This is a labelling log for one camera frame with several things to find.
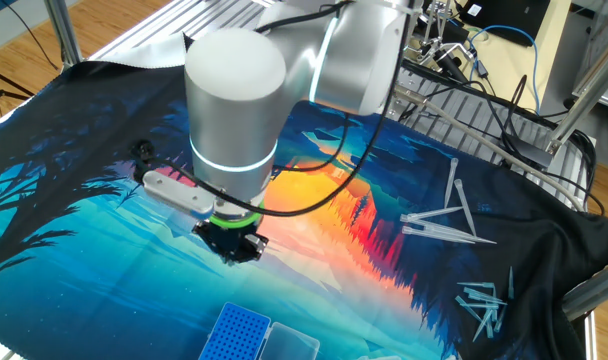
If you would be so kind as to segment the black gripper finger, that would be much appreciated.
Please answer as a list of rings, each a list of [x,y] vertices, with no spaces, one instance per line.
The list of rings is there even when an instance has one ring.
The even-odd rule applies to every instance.
[[[198,222],[192,228],[192,233],[198,236],[204,243],[212,243],[211,224],[209,222]]]
[[[256,233],[246,234],[241,243],[241,249],[245,261],[259,260],[263,255],[269,240],[263,235]]]

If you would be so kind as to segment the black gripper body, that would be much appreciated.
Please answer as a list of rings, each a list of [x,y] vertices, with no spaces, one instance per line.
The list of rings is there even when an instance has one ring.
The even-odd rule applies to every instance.
[[[257,232],[255,225],[241,228],[223,228],[211,224],[212,243],[206,243],[210,249],[218,254],[227,263],[244,263],[241,243],[246,234]]]

